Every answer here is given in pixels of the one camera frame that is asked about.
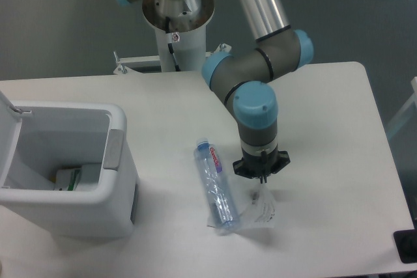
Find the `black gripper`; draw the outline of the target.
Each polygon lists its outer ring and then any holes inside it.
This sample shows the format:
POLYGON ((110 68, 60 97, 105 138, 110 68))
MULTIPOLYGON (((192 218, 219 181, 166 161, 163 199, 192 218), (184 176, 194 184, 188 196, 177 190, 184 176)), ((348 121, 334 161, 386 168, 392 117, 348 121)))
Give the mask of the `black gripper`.
POLYGON ((243 159, 233 162, 233 171, 236 175, 247 179, 259 179, 260 183, 267 183, 268 177, 276 174, 290 164, 287 151, 274 149, 261 156, 253 156, 243 151, 243 159))

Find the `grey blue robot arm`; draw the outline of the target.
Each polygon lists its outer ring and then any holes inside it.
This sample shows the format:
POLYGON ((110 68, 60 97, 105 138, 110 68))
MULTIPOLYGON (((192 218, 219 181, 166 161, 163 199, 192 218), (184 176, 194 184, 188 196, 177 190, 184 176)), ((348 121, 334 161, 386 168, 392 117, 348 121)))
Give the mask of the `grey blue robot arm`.
POLYGON ((235 119, 242 149, 235 174, 266 182, 289 164, 289 154, 278 148, 278 105, 270 82, 310 63, 314 49, 306 32, 291 27, 280 0, 240 0, 256 42, 242 57, 206 51, 214 0, 117 1, 141 2, 156 35, 161 70, 201 72, 235 119))

